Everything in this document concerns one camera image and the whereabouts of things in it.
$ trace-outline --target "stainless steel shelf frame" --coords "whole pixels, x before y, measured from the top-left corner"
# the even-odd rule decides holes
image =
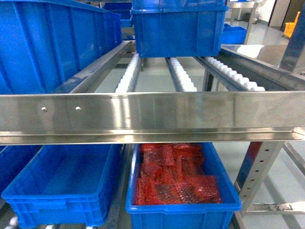
[[[304,170],[298,155],[285,143],[305,140],[304,77],[224,46],[216,58],[268,92],[248,92],[205,58],[197,57],[206,68],[203,92],[91,94],[119,59],[132,52],[134,44],[124,42],[54,94],[1,95],[0,145],[252,141],[235,182],[244,202],[243,210],[234,215],[235,228],[244,228],[244,214],[305,212],[304,203],[252,204],[282,147]],[[178,76],[170,72],[177,81]],[[214,79],[230,91],[210,92]],[[126,179],[126,170],[122,173]],[[122,186],[118,190],[122,199]],[[118,202],[112,211],[121,209],[122,213]],[[114,214],[108,228],[118,228],[120,216]]]

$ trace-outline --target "white wall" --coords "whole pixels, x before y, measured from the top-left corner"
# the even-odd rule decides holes
[[[288,10],[290,0],[278,0],[270,21],[270,26],[281,27]]]
[[[263,6],[261,7],[260,10],[260,16],[259,16],[260,20],[269,22],[274,4],[275,4],[275,0],[267,0],[265,1],[265,4],[263,3]]]

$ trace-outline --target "yellow object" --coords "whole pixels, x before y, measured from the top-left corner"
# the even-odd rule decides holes
[[[295,25],[297,24],[297,20],[299,19],[301,12],[298,12],[295,18],[294,22],[288,22],[286,23],[286,27],[285,27],[285,31],[284,31],[284,35],[286,35],[287,37],[291,38],[294,30],[295,30]]]

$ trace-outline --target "blue plastic bin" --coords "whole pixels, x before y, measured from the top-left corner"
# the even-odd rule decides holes
[[[132,0],[134,10],[185,9],[224,6],[225,0]]]
[[[136,206],[136,187],[140,172],[140,145],[132,157],[126,211],[133,229],[227,229],[233,212],[241,209],[241,201],[212,143],[203,143],[206,158],[203,169],[215,176],[222,204],[177,204]]]
[[[114,49],[122,42],[121,32],[121,16],[120,14],[107,12],[105,14],[105,33],[106,33],[106,44],[109,48],[108,51]]]
[[[247,2],[247,0],[229,0],[229,2]]]
[[[227,9],[206,4],[132,10],[137,52],[141,58],[217,56]]]
[[[119,45],[105,13],[73,0],[0,0],[0,94],[49,93]]]
[[[100,226],[107,217],[122,145],[44,146],[3,191],[21,228]]]
[[[221,37],[221,44],[243,44],[247,35],[247,30],[243,27],[224,27]]]
[[[12,182],[41,146],[0,146],[0,193]]]
[[[131,2],[106,2],[103,9],[121,15],[121,27],[132,27]]]

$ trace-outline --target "red mesh bag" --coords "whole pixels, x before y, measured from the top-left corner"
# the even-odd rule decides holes
[[[173,147],[170,144],[164,145],[160,149],[161,155],[159,155],[162,158],[161,164],[164,166],[175,166],[175,161],[173,159]]]
[[[194,193],[202,203],[221,203],[220,193],[214,176],[190,177],[188,183],[194,187]]]
[[[203,157],[195,158],[183,158],[182,159],[182,172],[185,177],[204,175],[202,164],[204,162]]]
[[[177,180],[176,168],[173,166],[164,166],[162,175],[158,180],[161,184],[172,185]]]
[[[159,193],[156,189],[156,182],[151,178],[148,178],[147,182],[147,192],[146,192],[146,199],[145,202],[147,205],[159,205],[163,204],[162,201],[159,199]]]
[[[154,151],[158,151],[162,146],[163,144],[152,144],[152,143],[142,144],[140,151],[141,153],[144,154],[148,152],[154,152]]]
[[[176,190],[184,204],[200,203],[200,198],[194,193],[194,187],[187,182],[179,182],[175,184]]]
[[[158,178],[162,175],[162,168],[158,163],[144,163],[141,166],[141,171],[152,178]]]
[[[201,145],[143,144],[137,205],[222,203],[213,176],[205,176]]]
[[[139,178],[137,183],[137,196],[136,196],[136,205],[145,205],[145,194],[144,194],[145,184],[143,179]]]
[[[160,156],[158,156],[158,154],[159,154],[158,151],[145,153],[143,163],[144,164],[157,163],[160,165],[161,159]]]
[[[182,204],[175,185],[156,184],[159,200],[163,204]]]
[[[176,160],[176,164],[177,164],[177,173],[178,173],[178,180],[179,182],[183,181],[183,171],[182,171],[182,156],[178,156],[177,160]]]
[[[178,144],[173,147],[173,155],[175,158],[178,156],[183,156],[183,158],[202,157],[201,148],[201,145]]]

